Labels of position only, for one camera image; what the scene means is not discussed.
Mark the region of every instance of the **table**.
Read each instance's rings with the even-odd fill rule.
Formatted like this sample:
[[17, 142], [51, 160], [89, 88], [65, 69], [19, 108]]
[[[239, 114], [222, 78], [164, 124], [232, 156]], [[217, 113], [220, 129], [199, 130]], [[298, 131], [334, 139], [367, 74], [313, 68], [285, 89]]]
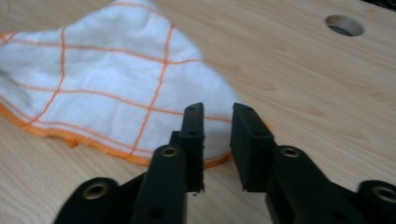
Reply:
[[[58, 28], [109, 2], [1, 0], [0, 32]], [[303, 149], [347, 189], [366, 179], [396, 185], [396, 13], [358, 0], [154, 2], [280, 145]], [[363, 34], [339, 35], [326, 22]], [[9, 224], [51, 223], [80, 183], [122, 184], [147, 170], [4, 118], [0, 167], [0, 223]], [[205, 188], [189, 195], [188, 223], [271, 223], [264, 194], [241, 190], [233, 160], [205, 170]]]

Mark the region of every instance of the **wood grain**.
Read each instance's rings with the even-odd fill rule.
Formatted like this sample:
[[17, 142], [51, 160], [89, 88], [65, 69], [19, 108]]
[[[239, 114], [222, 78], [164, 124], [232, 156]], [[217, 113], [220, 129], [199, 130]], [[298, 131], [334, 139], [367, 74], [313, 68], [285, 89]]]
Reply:
[[[105, 0], [0, 0], [0, 32], [58, 28]], [[275, 131], [306, 151], [335, 183], [396, 185], [396, 14], [357, 0], [156, 0]], [[347, 37], [331, 15], [361, 23]], [[0, 223], [51, 223], [81, 182], [124, 183], [145, 167], [59, 139], [32, 136], [0, 118]], [[233, 161], [205, 171], [189, 196], [189, 223], [271, 223], [264, 195], [241, 191]]]

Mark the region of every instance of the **cloth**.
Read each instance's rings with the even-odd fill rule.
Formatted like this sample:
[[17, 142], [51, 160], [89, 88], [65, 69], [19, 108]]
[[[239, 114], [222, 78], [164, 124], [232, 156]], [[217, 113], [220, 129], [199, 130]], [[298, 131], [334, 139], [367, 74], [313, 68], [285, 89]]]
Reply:
[[200, 102], [207, 167], [230, 154], [238, 98], [150, 1], [114, 1], [58, 30], [0, 35], [0, 113], [29, 133], [149, 165], [180, 130], [184, 108]]

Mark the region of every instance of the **towel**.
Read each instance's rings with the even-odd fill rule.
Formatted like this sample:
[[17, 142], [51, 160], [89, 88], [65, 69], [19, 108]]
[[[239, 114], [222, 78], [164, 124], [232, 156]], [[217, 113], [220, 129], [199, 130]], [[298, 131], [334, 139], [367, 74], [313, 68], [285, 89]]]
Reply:
[[153, 151], [180, 130], [184, 108], [202, 102], [205, 167], [213, 166], [230, 154], [238, 101], [147, 0], [114, 1], [57, 30], [0, 34], [0, 114], [71, 147], [149, 165]]

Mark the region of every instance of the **checkered towel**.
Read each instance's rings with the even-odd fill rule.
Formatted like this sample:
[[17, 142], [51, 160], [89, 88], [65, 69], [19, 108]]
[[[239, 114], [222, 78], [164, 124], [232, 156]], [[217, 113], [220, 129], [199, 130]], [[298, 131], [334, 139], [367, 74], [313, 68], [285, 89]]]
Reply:
[[59, 30], [0, 34], [0, 114], [138, 164], [205, 105], [205, 165], [229, 155], [237, 96], [146, 0], [121, 0]]

